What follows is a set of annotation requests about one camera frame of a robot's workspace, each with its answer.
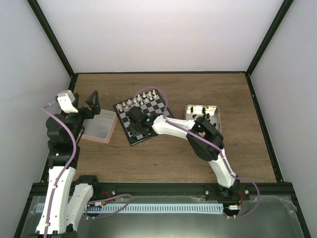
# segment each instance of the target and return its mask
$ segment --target metal tray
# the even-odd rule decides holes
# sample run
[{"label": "metal tray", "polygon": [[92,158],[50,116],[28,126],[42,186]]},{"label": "metal tray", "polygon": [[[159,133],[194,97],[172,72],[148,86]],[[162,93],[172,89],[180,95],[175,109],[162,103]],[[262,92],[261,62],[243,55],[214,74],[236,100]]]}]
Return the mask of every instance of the metal tray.
[{"label": "metal tray", "polygon": [[209,114],[210,123],[213,124],[216,129],[221,133],[220,126],[220,114],[219,107],[210,106],[210,105],[187,105],[185,107],[185,119],[186,120],[194,120],[197,117],[203,117],[203,108],[206,110],[206,115]]}]

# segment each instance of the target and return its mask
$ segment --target white robotic arm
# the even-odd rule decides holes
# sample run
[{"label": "white robotic arm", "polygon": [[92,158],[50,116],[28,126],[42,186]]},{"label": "white robotic arm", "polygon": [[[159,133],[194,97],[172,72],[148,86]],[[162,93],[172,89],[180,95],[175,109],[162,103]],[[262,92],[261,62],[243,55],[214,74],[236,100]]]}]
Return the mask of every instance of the white robotic arm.
[{"label": "white robotic arm", "polygon": [[48,155],[49,185],[36,233],[28,237],[39,238],[47,235],[50,237],[77,237],[75,233],[82,213],[93,194],[98,192],[96,176],[80,176],[76,181],[78,185],[75,186],[73,196],[68,203],[80,147],[78,144],[73,145],[70,134],[64,133],[65,131],[62,130],[64,125],[70,130],[74,141],[80,138],[79,134],[84,120],[93,119],[94,115],[101,111],[98,93],[94,91],[85,101],[88,107],[77,108],[78,94],[73,95],[70,90],[59,93],[57,101],[68,116],[48,113],[51,116],[46,122],[47,135],[50,138],[48,142],[50,150]]},{"label": "white robotic arm", "polygon": [[[223,137],[205,118],[199,117],[196,120],[168,118],[168,123],[163,115],[147,116],[137,107],[132,107],[127,115],[131,121],[131,132],[134,135],[138,133],[145,133],[151,136],[167,134],[188,140],[197,156],[210,164],[217,177],[218,184],[223,188],[222,194],[227,198],[231,198],[236,194],[239,180],[234,178],[236,174],[231,169],[225,155]],[[221,149],[221,153],[201,141],[199,137],[215,144]]]},{"label": "white robotic arm", "polygon": [[[195,120],[179,120],[179,119],[168,119],[169,122],[176,124],[186,130],[191,130],[194,125],[195,125]],[[175,126],[168,124],[166,120],[163,118],[163,115],[158,116],[153,125],[152,125],[153,130],[155,131],[156,134],[167,134],[167,135],[173,135],[177,136],[183,139],[188,140],[187,137],[187,132],[176,128]],[[225,155],[224,149],[221,150],[223,158],[221,157],[220,154],[218,154],[218,159],[217,160],[211,160],[208,161],[210,166],[212,167],[216,177],[217,177],[217,182],[219,185],[230,188],[233,186],[235,179],[231,176],[236,174],[232,171],[227,157]],[[227,165],[229,166],[230,171],[227,169],[224,160],[227,162]]]}]

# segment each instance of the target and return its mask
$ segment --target wooden table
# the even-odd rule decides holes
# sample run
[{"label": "wooden table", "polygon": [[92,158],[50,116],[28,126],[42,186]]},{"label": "wooden table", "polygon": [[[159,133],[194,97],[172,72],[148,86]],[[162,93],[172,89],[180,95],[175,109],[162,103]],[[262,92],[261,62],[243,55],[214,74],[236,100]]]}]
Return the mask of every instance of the wooden table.
[{"label": "wooden table", "polygon": [[[226,155],[234,172],[256,182],[275,182],[260,124],[244,74],[80,74],[74,92],[80,105],[94,91],[102,109],[133,97],[143,87],[167,93],[169,109],[184,119],[187,104],[219,107]],[[82,139],[75,178],[103,182],[216,182],[209,164],[189,143],[160,135],[130,147],[118,121],[109,144]]]}]

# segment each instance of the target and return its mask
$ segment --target purple cable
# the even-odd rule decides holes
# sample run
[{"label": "purple cable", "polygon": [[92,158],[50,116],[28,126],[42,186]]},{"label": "purple cable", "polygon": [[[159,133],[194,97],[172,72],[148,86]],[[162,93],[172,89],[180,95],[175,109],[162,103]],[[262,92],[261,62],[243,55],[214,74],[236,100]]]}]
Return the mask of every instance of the purple cable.
[{"label": "purple cable", "polygon": [[231,175],[234,179],[247,180],[247,181],[251,182],[251,183],[253,184],[253,186],[256,188],[257,194],[258,194],[258,200],[257,200],[257,203],[256,203],[255,207],[254,207],[251,211],[247,212],[246,214],[243,214],[243,215],[238,216],[238,217],[235,217],[235,218],[242,218],[242,217],[245,217],[245,216],[249,215],[250,213],[254,212],[254,211],[256,210],[256,208],[258,207],[259,202],[260,202],[260,198],[261,198],[260,190],[259,190],[258,186],[256,185],[256,183],[255,183],[253,180],[249,179],[249,178],[239,178],[239,177],[234,176],[234,175],[232,174],[232,171],[231,171],[230,168],[229,168],[229,165],[228,165],[227,162],[224,160],[223,153],[222,153],[221,149],[220,149],[218,146],[216,146],[215,144],[213,144],[213,143],[207,141],[206,139],[202,138],[201,136],[196,135],[196,134],[192,133],[191,131],[186,130],[186,129],[180,127],[179,125],[176,125],[176,124],[174,124],[174,123],[168,121],[168,119],[167,119],[166,116],[165,116],[165,111],[167,110],[168,99],[167,99],[166,93],[165,93],[163,90],[161,90],[161,89],[159,89],[159,88],[156,88],[156,87],[150,87],[150,86],[149,86],[149,87],[145,87],[145,88],[142,88],[141,90],[139,90],[139,91],[136,93],[136,95],[133,97],[133,100],[136,98],[136,96],[137,96],[140,92],[142,92],[143,90],[149,89],[149,88],[155,88],[155,89],[159,90],[159,91],[164,95],[164,97],[165,97],[165,108],[164,108],[164,111],[163,111],[163,117],[164,117],[165,121],[166,121],[168,124],[170,124],[170,125],[172,125],[172,126],[178,128],[178,129],[180,129],[180,130],[182,130],[182,131],[184,131],[184,132],[190,134],[191,136],[193,136],[193,137],[195,137],[195,138],[201,140],[202,142],[204,142],[204,143],[206,143],[206,144],[212,146],[213,148],[215,148],[217,151],[219,151],[219,154],[220,154],[220,156],[221,156],[221,158],[222,158],[222,160],[223,160],[223,162],[224,162],[224,165],[226,166],[228,172],[230,173],[230,175]]},{"label": "purple cable", "polygon": [[[73,136],[73,134],[71,133],[70,129],[60,119],[58,119],[56,116],[54,116],[52,113],[50,113],[49,111],[46,110],[46,108],[50,107],[51,105],[55,104],[56,102],[57,102],[57,100],[52,101],[51,103],[49,103],[46,106],[42,107],[42,110],[47,115],[49,115],[51,118],[53,118],[55,121],[57,121],[67,131],[67,133],[69,134],[70,139],[71,139],[71,141],[73,143],[73,153],[71,154],[71,156],[70,156],[68,162],[65,164],[64,168],[61,170],[61,172],[57,176],[57,178],[55,180],[55,183],[54,183],[54,186],[57,186],[57,183],[58,183],[59,179],[61,178],[61,176],[63,175],[65,170],[68,168],[68,166],[70,165],[70,163],[72,162],[72,160],[74,159],[75,154],[76,154],[76,140],[75,140],[75,137]],[[52,209],[54,193],[55,193],[55,188],[52,188],[52,192],[51,192],[50,199],[49,199],[49,204],[48,204],[48,212],[47,212],[46,221],[45,221],[45,223],[47,223],[47,224],[50,222],[50,214],[51,214],[51,209]],[[45,229],[44,229],[44,238],[47,238],[48,230],[49,230],[49,227],[46,226]]]},{"label": "purple cable", "polygon": [[96,200],[96,201],[90,201],[90,202],[88,202],[88,204],[94,204],[94,203],[96,203],[96,202],[107,202],[107,201],[111,201],[111,200],[114,200],[114,199],[120,198],[120,197],[129,197],[129,200],[127,201],[127,203],[126,203],[123,207],[121,207],[121,208],[118,209],[117,211],[115,211],[115,212],[113,212],[113,213],[111,213],[111,214],[109,214],[109,215],[97,216],[97,217],[92,218],[92,217],[89,217],[89,216],[87,215],[87,212],[88,212],[90,209],[95,208],[96,206],[94,206],[94,207],[89,207],[89,208],[86,209],[86,212],[85,212],[86,219],[88,219],[88,218],[92,218],[92,219],[102,219],[102,218],[106,218],[106,217],[111,217],[111,216],[113,216],[113,215],[115,215],[115,214],[121,212],[123,209],[125,209],[125,208],[131,203],[131,201],[132,201],[132,195],[131,195],[131,194],[122,194],[122,195],[118,195],[118,196],[111,197],[111,198],[107,198],[107,199],[103,199],[103,200]]}]

